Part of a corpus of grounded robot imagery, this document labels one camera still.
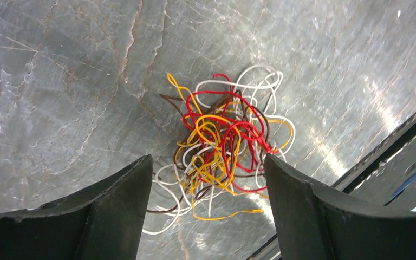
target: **floor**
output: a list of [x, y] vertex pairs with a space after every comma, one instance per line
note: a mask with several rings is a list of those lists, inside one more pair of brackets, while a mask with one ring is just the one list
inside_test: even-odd
[[[256, 63], [285, 74], [277, 114], [297, 128], [288, 162], [330, 185], [416, 111], [416, 1], [0, 0], [0, 212], [143, 154], [168, 163], [185, 133], [158, 95], [175, 94], [165, 73], [194, 86]], [[138, 258], [245, 259], [275, 233], [267, 200], [217, 203], [266, 214], [187, 215], [143, 235]]]

